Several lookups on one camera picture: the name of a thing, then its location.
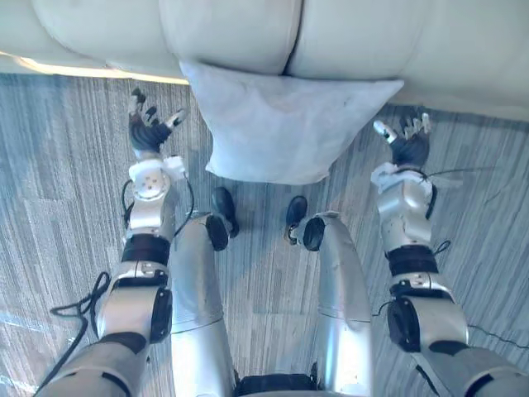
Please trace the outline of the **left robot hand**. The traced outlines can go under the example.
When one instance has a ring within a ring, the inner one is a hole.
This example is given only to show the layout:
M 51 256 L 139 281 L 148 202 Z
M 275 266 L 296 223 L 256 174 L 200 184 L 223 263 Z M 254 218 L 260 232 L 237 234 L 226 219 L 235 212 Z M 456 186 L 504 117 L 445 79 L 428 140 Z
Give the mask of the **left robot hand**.
M 146 107 L 146 95 L 134 88 L 128 104 L 128 136 L 137 152 L 160 153 L 160 147 L 169 139 L 188 115 L 186 108 L 177 109 L 166 119 L 160 119 L 158 108 Z

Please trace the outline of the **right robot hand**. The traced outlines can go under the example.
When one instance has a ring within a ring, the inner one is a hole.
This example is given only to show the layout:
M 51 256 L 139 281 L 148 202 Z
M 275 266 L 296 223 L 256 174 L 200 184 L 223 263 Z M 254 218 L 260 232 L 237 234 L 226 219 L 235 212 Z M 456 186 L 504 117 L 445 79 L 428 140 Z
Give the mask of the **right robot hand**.
M 387 142 L 393 163 L 421 169 L 430 153 L 431 120 L 426 112 L 404 116 L 399 121 L 400 132 L 381 120 L 373 122 L 374 130 Z

